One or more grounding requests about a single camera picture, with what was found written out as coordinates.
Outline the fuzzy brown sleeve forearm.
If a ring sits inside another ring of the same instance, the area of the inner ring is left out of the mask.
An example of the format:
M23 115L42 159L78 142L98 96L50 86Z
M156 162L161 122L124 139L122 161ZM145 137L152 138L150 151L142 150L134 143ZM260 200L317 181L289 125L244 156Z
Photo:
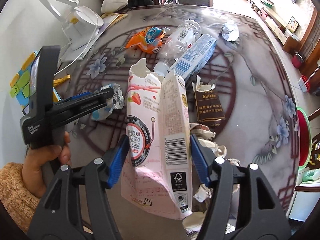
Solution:
M27 233L40 200L26 189L22 180L22 167L22 164L7 163L1 168L0 197L8 214Z

